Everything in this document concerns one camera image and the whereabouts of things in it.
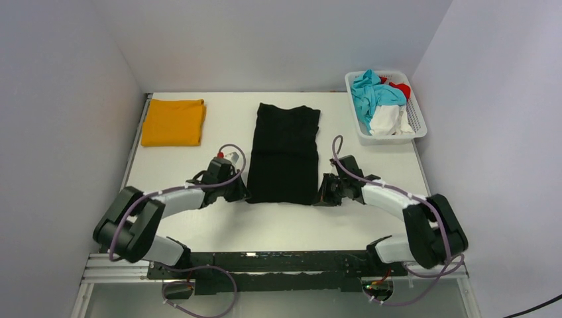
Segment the black t shirt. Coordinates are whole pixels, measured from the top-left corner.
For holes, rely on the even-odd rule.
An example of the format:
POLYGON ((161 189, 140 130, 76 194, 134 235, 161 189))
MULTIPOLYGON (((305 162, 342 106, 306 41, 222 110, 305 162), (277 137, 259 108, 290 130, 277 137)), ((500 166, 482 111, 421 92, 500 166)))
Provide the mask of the black t shirt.
POLYGON ((257 109, 247 203, 311 205, 318 191, 316 138, 321 111, 305 105, 257 109))

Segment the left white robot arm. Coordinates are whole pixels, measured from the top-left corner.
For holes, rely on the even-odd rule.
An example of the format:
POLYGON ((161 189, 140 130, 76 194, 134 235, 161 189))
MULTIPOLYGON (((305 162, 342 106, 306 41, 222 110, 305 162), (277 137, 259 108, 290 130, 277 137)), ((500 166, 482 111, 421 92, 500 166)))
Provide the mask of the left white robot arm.
POLYGON ((147 260, 163 264, 173 278, 182 278, 192 266, 191 250, 178 240, 157 235, 161 220, 203 209, 222 197, 227 202, 249 197, 234 159, 214 157, 206 170, 184 185, 145 193, 124 187, 93 230, 96 243, 109 248, 114 260, 147 260))

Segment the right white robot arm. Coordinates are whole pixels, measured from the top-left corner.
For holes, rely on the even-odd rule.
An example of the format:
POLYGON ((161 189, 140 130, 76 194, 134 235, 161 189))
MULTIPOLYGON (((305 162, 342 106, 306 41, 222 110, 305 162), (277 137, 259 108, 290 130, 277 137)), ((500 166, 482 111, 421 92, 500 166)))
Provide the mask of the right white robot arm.
POLYGON ((378 176, 366 176, 352 155, 332 158, 330 163, 335 172, 324 174, 314 205, 335 207, 350 199, 379 208, 405 226, 403 235, 388 235, 368 244, 365 266, 371 274, 381 275, 398 262, 431 269, 468 249, 467 236, 444 195, 418 196, 378 176))

